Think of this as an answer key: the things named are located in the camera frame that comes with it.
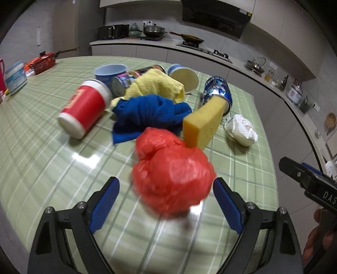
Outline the person's right hand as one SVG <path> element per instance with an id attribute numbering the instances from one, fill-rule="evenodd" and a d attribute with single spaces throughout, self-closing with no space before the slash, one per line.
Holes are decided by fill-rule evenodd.
<path id="1" fill-rule="evenodd" d="M 302 261 L 306 264 L 313 257 L 314 249 L 319 244 L 319 236 L 322 234 L 322 224 L 324 221 L 332 221 L 333 226 L 328 226 L 329 230 L 322 238 L 322 246 L 325 251 L 330 249 L 334 238 L 336 238 L 336 216 L 325 208 L 316 209 L 314 212 L 314 220 L 319 224 L 308 235 L 306 245 L 304 247 Z"/>

